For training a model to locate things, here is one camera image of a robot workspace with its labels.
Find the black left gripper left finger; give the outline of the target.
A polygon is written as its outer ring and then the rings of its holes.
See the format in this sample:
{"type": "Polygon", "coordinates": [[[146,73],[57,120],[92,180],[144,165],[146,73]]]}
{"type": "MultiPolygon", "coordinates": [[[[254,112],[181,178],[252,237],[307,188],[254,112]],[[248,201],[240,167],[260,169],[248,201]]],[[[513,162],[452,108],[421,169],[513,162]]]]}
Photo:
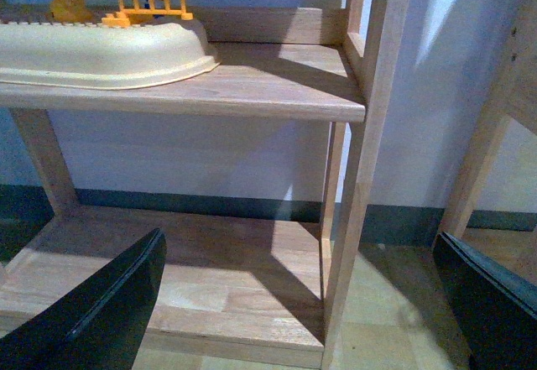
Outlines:
{"type": "Polygon", "coordinates": [[[167,245],[154,229],[1,339],[3,369],[130,369],[159,294],[167,245]]]}

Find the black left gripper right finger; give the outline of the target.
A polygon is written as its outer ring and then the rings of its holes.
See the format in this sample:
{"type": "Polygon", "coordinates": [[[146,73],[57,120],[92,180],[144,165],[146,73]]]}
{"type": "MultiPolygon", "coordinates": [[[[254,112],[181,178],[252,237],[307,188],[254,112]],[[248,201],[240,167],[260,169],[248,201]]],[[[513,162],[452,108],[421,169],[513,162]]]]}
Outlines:
{"type": "Polygon", "coordinates": [[[433,259],[471,369],[536,368],[536,286],[451,234],[433,259]]]}

